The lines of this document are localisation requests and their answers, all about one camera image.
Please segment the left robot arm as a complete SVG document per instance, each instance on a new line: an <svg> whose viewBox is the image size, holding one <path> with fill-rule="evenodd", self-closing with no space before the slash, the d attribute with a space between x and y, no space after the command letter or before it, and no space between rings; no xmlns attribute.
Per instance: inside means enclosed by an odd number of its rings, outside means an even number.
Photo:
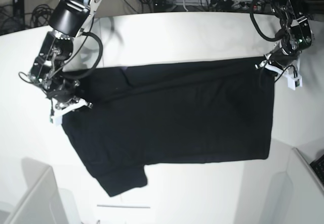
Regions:
<svg viewBox="0 0 324 224"><path fill-rule="evenodd" d="M263 0L270 3L274 16L279 19L280 29L274 37L265 35L255 19L254 6L260 1L252 1L250 19L257 33L264 40L274 42L275 46L264 55L265 60L256 67L274 72L275 81L285 77L288 87L295 90L302 86L300 55L313 43L313 33L301 0Z"/></svg>

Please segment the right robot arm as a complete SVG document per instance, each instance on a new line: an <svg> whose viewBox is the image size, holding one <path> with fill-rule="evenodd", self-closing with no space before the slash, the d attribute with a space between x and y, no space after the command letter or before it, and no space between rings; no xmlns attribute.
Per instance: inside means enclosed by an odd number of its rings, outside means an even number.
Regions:
<svg viewBox="0 0 324 224"><path fill-rule="evenodd" d="M81 107L92 107L77 94L80 80L89 76L99 64L103 55L101 39L86 31L91 28L95 14L102 0L59 0L48 21L52 31L46 34L39 54L28 74L19 72L20 78L26 76L26 83L34 85L45 93L51 101L51 123L59 123L63 115ZM85 73L71 75L63 68L76 55L73 40L85 36L93 38L99 46L99 54L94 65Z"/></svg>

